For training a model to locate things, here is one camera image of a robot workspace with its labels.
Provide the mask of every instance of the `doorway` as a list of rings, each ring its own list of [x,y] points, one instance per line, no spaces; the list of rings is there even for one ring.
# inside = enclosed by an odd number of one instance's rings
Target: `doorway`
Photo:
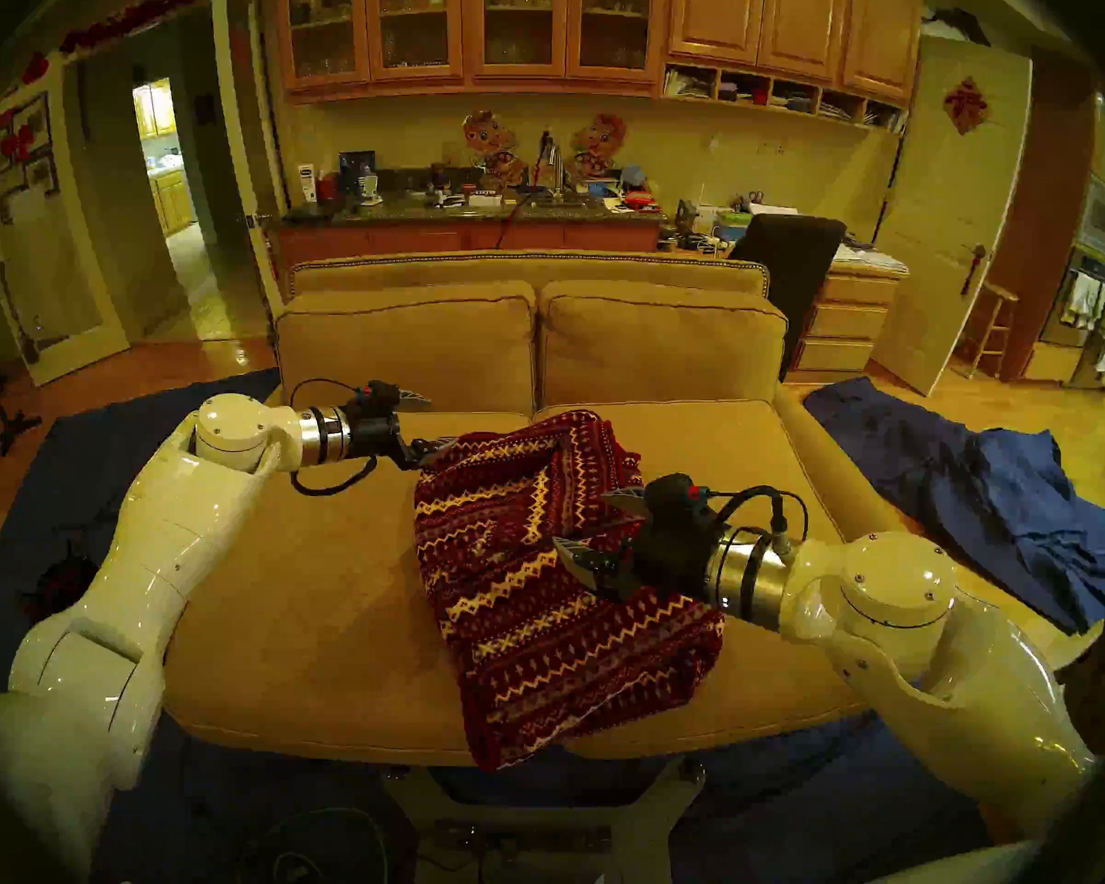
[[[75,63],[75,178],[131,345],[270,333],[214,55],[201,6]]]

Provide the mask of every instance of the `blue rug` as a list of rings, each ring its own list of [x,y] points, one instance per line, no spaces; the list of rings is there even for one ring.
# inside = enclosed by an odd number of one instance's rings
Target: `blue rug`
[[[185,414],[218,392],[265,398],[277,381],[273,370],[230,377],[50,428],[0,534],[0,692],[29,629],[17,593],[32,591],[66,554],[59,527],[95,524],[85,549],[102,561],[114,518],[99,514],[117,514],[134,475]],[[334,814],[302,823],[291,843],[262,838],[284,818],[334,808],[373,814],[388,838],[392,880],[412,880],[413,836],[376,768],[208,745],[167,716],[151,748],[138,787],[115,796],[94,882],[267,882],[275,849],[326,860],[329,880],[352,880],[367,846],[338,832]],[[676,882],[850,884],[990,845],[976,804],[934,779],[870,716],[695,757],[708,782],[672,834]],[[662,762],[585,760],[550,748],[495,775],[448,768],[436,776],[466,801],[620,804]]]

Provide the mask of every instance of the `white door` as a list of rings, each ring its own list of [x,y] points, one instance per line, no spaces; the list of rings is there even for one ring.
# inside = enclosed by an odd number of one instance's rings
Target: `white door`
[[[971,77],[986,123],[959,135],[945,97]],[[923,38],[897,180],[876,244],[908,266],[872,358],[926,396],[950,359],[998,249],[1020,173],[1031,61]],[[975,251],[986,256],[974,265]]]
[[[213,0],[213,43],[224,129],[230,138],[241,210],[245,213],[250,243],[262,274],[262,290],[271,315],[276,319],[284,304],[262,229],[266,221],[276,221],[285,213],[286,200],[275,185],[278,176],[275,173],[276,154],[266,101],[261,31],[257,0]]]
[[[74,182],[64,60],[0,102],[0,305],[34,385],[128,347]],[[23,140],[28,158],[1,151]]]

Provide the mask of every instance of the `microwave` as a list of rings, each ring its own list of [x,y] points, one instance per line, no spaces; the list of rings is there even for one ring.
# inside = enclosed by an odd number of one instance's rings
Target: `microwave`
[[[1105,183],[1096,177],[1088,177],[1088,192],[1085,194],[1076,243],[1105,259]]]

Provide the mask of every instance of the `faucet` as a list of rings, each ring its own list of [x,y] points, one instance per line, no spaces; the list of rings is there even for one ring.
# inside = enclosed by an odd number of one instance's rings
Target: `faucet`
[[[544,164],[548,160],[552,165],[552,202],[560,202],[565,198],[565,156],[560,151],[561,147],[545,129],[540,136],[540,155],[536,162]]]

